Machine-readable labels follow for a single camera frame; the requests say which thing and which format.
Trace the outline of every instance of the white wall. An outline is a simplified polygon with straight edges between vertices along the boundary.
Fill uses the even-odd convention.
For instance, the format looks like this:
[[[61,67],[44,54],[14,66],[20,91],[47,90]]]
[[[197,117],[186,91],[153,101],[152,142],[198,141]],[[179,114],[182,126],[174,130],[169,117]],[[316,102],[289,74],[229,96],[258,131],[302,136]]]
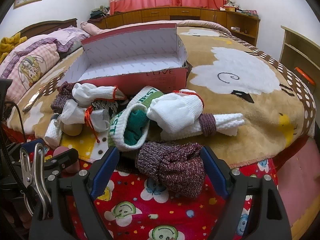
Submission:
[[[77,18],[79,24],[90,18],[95,7],[95,0],[42,0],[16,9],[12,6],[0,24],[0,39],[43,21]]]
[[[320,45],[320,22],[305,0],[235,0],[241,9],[257,10],[260,21],[257,48],[279,59],[284,39],[281,25]]]

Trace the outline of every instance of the screw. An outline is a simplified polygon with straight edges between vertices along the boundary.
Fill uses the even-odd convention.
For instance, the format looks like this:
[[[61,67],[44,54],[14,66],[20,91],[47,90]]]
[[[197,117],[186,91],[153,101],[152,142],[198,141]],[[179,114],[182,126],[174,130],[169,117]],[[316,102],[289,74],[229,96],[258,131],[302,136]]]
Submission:
[[[233,175],[235,175],[235,176],[240,175],[240,171],[237,170],[237,169],[233,169],[233,170],[231,171],[231,173],[232,173]]]
[[[85,175],[87,175],[87,173],[88,173],[87,170],[81,170],[81,171],[79,171],[79,175],[80,175],[80,176],[85,176]]]
[[[263,177],[264,177],[265,180],[271,180],[271,176],[268,175],[268,174],[264,175]]]
[[[56,176],[54,176],[54,175],[50,175],[50,176],[48,177],[48,180],[49,180],[49,181],[52,181],[52,180],[55,179],[55,177],[56,177]]]

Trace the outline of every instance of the red ribbon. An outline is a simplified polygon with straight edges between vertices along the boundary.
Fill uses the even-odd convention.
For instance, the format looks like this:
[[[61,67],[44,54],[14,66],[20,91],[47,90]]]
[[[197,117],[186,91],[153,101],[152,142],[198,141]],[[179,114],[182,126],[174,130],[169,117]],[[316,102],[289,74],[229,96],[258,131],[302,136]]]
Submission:
[[[201,98],[201,96],[199,96],[197,93],[195,92],[189,92],[189,91],[181,91],[181,90],[173,90],[172,93],[182,93],[182,94],[187,94],[187,95],[195,95],[197,97],[199,97],[199,99],[202,102],[202,108],[204,108],[204,102],[203,99]]]
[[[91,122],[90,114],[92,113],[92,111],[93,111],[92,106],[89,106],[89,107],[86,109],[86,111],[84,111],[84,123],[85,123],[88,127],[90,127],[90,129],[92,130],[92,133],[93,133],[94,137],[96,138],[97,143],[100,143],[100,140],[98,139],[97,133],[96,133],[96,131],[94,130],[93,124],[92,124],[92,122]]]

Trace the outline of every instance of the wooden headboard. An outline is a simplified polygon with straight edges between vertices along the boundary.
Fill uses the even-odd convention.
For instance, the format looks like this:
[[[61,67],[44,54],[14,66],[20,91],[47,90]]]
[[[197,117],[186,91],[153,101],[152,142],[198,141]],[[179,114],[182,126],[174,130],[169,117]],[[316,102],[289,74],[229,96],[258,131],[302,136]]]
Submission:
[[[54,31],[57,31],[59,28],[64,29],[68,28],[69,26],[77,27],[77,19],[70,19],[66,21],[46,21],[40,22],[22,29],[21,37],[27,36],[27,38],[31,38],[41,34],[49,34]]]

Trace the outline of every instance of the metal clamp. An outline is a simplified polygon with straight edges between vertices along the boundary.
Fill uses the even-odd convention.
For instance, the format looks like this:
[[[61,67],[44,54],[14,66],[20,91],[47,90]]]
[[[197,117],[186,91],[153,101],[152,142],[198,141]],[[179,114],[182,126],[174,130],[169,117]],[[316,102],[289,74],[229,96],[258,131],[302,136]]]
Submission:
[[[32,167],[28,152],[25,148],[20,149],[20,160],[23,184],[28,188],[33,187],[37,192],[39,199],[42,203],[43,213],[42,220],[46,218],[48,207],[51,206],[51,198],[44,184],[44,147],[41,143],[37,143],[34,151],[34,161]],[[33,215],[33,207],[29,205],[28,199],[25,194],[23,195],[25,205],[30,213]]]

